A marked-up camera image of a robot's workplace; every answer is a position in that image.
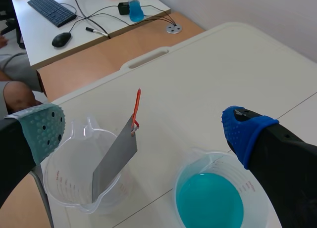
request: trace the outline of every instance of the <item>person's hand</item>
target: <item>person's hand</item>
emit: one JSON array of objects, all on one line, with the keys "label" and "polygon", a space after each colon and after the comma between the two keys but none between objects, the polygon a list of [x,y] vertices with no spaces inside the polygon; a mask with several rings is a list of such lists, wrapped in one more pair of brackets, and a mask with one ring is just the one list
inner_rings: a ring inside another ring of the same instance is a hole
[{"label": "person's hand", "polygon": [[3,48],[7,44],[8,44],[8,40],[4,36],[0,35],[0,48]]}]

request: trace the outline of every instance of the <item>black cable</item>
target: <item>black cable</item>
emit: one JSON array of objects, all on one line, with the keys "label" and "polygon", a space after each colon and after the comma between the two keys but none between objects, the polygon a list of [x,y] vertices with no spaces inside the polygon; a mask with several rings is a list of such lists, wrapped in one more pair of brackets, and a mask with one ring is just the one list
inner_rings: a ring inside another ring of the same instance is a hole
[{"label": "black cable", "polygon": [[110,8],[110,7],[118,7],[118,6],[117,6],[117,5],[111,5],[111,6],[104,7],[104,8],[102,8],[102,9],[100,9],[100,10],[97,10],[95,13],[89,15],[88,17],[91,17],[92,15],[98,13],[99,11],[102,11],[103,9],[107,9],[107,8]]},{"label": "black cable", "polygon": [[[111,6],[104,7],[104,8],[102,8],[102,9],[97,10],[95,13],[89,15],[88,17],[92,17],[94,14],[98,13],[99,11],[102,11],[103,9],[107,9],[107,8],[110,8],[110,7],[118,7],[118,6],[117,6],[117,5],[111,5]],[[171,24],[173,24],[174,26],[176,26],[176,22],[173,20],[173,18],[172,18],[170,15],[167,14],[166,11],[164,11],[164,10],[162,10],[162,9],[159,9],[159,8],[153,6],[153,5],[142,5],[141,7],[153,7],[153,8],[155,8],[155,9],[158,9],[159,11],[164,12],[164,13],[170,18],[170,20],[171,20],[171,22],[172,22]],[[147,17],[158,17],[158,16],[156,16],[156,15],[144,15],[144,16],[147,16]]]},{"label": "black cable", "polygon": [[166,11],[164,11],[164,10],[162,10],[162,9],[159,9],[159,8],[153,6],[153,5],[143,5],[143,6],[141,6],[141,7],[153,7],[153,8],[155,8],[155,9],[158,9],[159,11],[163,11],[163,12],[170,18],[170,20],[173,22],[173,24],[176,25],[176,22],[173,20],[172,17],[169,16],[169,14],[167,14]]},{"label": "black cable", "polygon": [[108,32],[107,32],[102,26],[100,26],[98,23],[96,23],[94,20],[90,19],[89,17],[87,17],[87,16],[84,14],[84,12],[81,10],[81,8],[80,8],[80,6],[79,6],[77,0],[75,0],[75,2],[76,2],[76,5],[77,5],[79,11],[80,11],[81,14],[83,15],[84,19],[88,19],[88,20],[91,21],[92,23],[96,24],[99,28],[101,28],[101,29],[103,30],[103,32],[105,32],[106,34],[108,34]]},{"label": "black cable", "polygon": [[82,21],[82,20],[84,20],[84,19],[86,19],[86,18],[82,18],[82,19],[80,19],[80,20],[77,20],[77,21],[73,24],[73,26],[71,27],[71,29],[69,30],[69,33],[73,30],[73,28],[75,27],[75,24],[77,24],[79,21]]},{"label": "black cable", "polygon": [[162,16],[157,16],[157,15],[144,15],[146,17],[158,17],[158,18],[162,18],[162,19],[166,19],[166,21],[168,21],[169,23],[171,23],[172,25],[176,26],[176,23],[174,22],[171,22],[171,20],[165,18],[165,17],[162,17]]},{"label": "black cable", "polygon": [[128,24],[128,23],[125,22],[124,20],[119,19],[119,18],[116,17],[116,16],[113,16],[113,15],[110,15],[110,14],[106,14],[106,13],[99,13],[99,14],[92,15],[92,16],[90,16],[90,17],[95,17],[95,16],[97,16],[97,15],[102,15],[102,14],[108,15],[108,16],[113,17],[113,18],[116,18],[116,19],[120,20],[121,22],[125,23],[125,24],[128,25],[128,26],[135,26],[135,25],[141,24],[142,22],[145,22],[145,21],[153,21],[153,20],[163,20],[163,21],[165,21],[165,22],[168,22],[168,23],[170,23],[170,24],[173,24],[170,20],[161,19],[161,18],[158,17],[158,16],[157,16],[158,18],[145,19],[145,20],[142,20],[142,21],[140,21],[140,22],[138,22],[138,23],[135,23],[135,24]]},{"label": "black cable", "polygon": [[77,9],[75,7],[73,7],[71,4],[67,4],[67,3],[60,3],[60,4],[65,4],[65,5],[72,7],[75,10],[75,14],[77,13]]}]

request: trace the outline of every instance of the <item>blue water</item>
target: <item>blue water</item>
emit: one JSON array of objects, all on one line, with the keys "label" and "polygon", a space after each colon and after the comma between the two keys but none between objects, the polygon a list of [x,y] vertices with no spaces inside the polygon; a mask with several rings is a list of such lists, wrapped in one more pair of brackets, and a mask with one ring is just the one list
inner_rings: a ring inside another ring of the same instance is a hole
[{"label": "blue water", "polygon": [[130,19],[133,22],[139,22],[144,18],[143,11],[138,0],[133,0],[129,2],[130,6]]},{"label": "blue water", "polygon": [[189,178],[176,196],[186,228],[239,228],[243,205],[238,191],[224,177],[206,173]]}]

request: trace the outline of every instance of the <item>black chair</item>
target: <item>black chair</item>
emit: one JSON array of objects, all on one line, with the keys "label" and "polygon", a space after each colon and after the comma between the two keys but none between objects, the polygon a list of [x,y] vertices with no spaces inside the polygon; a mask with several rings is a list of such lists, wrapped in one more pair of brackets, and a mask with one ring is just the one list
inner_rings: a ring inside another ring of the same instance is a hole
[{"label": "black chair", "polygon": [[0,0],[0,11],[5,11],[5,14],[0,14],[0,21],[6,20],[7,27],[1,30],[1,35],[4,35],[16,29],[16,41],[20,48],[25,49],[24,43],[21,42],[21,31],[15,15],[12,0]]}]

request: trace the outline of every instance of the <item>black computer mouse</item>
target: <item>black computer mouse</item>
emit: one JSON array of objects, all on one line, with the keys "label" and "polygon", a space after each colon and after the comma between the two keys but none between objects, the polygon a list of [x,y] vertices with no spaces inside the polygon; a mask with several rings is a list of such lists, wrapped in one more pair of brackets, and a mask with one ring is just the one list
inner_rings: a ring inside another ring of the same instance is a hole
[{"label": "black computer mouse", "polygon": [[57,36],[52,41],[52,45],[55,47],[62,47],[65,46],[66,43],[69,41],[71,37],[71,33],[61,33]]}]

